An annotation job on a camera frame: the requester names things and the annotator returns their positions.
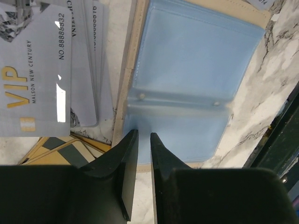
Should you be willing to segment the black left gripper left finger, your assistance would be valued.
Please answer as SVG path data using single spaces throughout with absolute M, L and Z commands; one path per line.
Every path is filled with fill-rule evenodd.
M 125 224 L 131 220 L 139 133 L 81 168 L 0 168 L 3 224 Z

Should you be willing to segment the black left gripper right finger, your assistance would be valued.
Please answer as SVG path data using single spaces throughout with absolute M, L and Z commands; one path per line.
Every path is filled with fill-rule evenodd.
M 150 135 L 157 224 L 293 224 L 280 179 L 260 168 L 191 168 Z

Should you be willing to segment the gold card stack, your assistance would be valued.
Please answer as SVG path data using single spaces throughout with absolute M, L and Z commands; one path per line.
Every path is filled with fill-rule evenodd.
M 111 146 L 81 135 L 41 137 L 20 165 L 73 165 L 80 168 L 109 151 Z

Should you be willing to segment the silver VIP card stack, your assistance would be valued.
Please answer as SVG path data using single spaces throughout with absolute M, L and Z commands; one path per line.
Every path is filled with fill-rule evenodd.
M 67 136 L 113 116 L 98 0 L 0 3 L 0 134 Z

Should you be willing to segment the beige card holder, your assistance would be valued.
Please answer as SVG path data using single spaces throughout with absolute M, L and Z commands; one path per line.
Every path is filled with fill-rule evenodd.
M 113 144 L 138 130 L 138 172 L 151 133 L 194 168 L 215 154 L 270 17 L 242 0 L 137 1 Z

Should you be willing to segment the single silver card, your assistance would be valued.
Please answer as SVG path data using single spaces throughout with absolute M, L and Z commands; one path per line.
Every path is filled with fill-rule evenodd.
M 275 0 L 247 0 L 247 2 L 258 10 L 269 10 Z

